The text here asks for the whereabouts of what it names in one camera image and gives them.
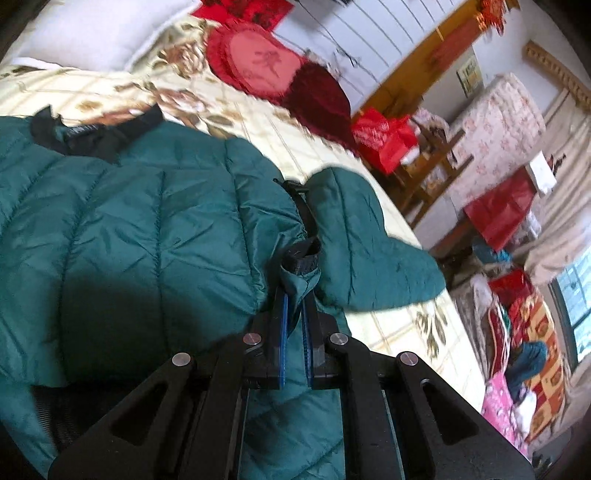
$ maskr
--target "green puffer jacket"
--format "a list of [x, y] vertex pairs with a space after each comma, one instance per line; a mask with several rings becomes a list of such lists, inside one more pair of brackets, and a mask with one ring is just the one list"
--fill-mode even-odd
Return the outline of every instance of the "green puffer jacket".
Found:
[[[306, 232], [279, 170], [249, 142], [164, 122], [118, 162], [33, 142], [0, 118], [0, 419], [44, 475], [56, 455], [31, 385], [143, 379], [176, 352], [199, 354], [268, 308], [282, 251]], [[435, 261], [384, 232], [360, 176], [307, 182], [323, 244], [319, 308], [389, 309], [444, 289]], [[344, 478], [335, 391], [306, 387], [301, 330], [287, 384], [254, 392], [247, 480]]]

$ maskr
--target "black mesh fabric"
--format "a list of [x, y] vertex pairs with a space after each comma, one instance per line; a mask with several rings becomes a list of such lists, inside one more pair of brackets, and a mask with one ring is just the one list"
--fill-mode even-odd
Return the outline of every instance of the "black mesh fabric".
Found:
[[129, 394], [137, 383], [33, 387], [39, 422], [62, 452]]

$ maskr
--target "floral bedspread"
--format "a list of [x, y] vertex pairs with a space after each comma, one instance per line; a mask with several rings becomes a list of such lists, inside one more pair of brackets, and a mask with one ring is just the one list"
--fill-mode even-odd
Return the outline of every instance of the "floral bedspread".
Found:
[[457, 210], [510, 177], [532, 159], [536, 143], [546, 131], [540, 109], [512, 73], [497, 77], [451, 126], [466, 136], [454, 149], [458, 164], [474, 161], [449, 187]]
[[[169, 121], [218, 138], [248, 139], [286, 178], [305, 181], [326, 166], [358, 172], [376, 191], [388, 235], [418, 246], [404, 218], [351, 152], [312, 135], [287, 110], [239, 92], [213, 75], [204, 56], [213, 28], [214, 22], [185, 17], [131, 73], [5, 66], [0, 69], [0, 115], [30, 116], [51, 105], [68, 125], [112, 124], [158, 103]], [[435, 301], [346, 317], [353, 335], [372, 350], [387, 355], [414, 351], [480, 411], [484, 379], [446, 291]]]

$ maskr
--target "picture frame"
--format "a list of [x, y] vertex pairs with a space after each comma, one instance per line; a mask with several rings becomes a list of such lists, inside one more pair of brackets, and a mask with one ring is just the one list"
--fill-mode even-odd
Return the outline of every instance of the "picture frame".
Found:
[[472, 55], [464, 65], [457, 70], [457, 77], [462, 84], [464, 94], [467, 98], [477, 93], [484, 87], [482, 72], [476, 55]]

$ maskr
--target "blue strip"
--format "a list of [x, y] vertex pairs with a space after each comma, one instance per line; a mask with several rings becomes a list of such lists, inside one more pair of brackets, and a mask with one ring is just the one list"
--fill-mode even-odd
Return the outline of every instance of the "blue strip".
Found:
[[304, 339], [304, 365], [306, 366], [306, 378], [308, 387], [312, 387], [312, 352], [310, 350], [310, 332], [308, 330], [308, 316], [306, 315], [306, 306], [301, 310], [301, 333]]
[[287, 350], [287, 317], [289, 315], [289, 297], [283, 297], [283, 317], [281, 318], [281, 348], [279, 353], [279, 387], [285, 386], [285, 362]]

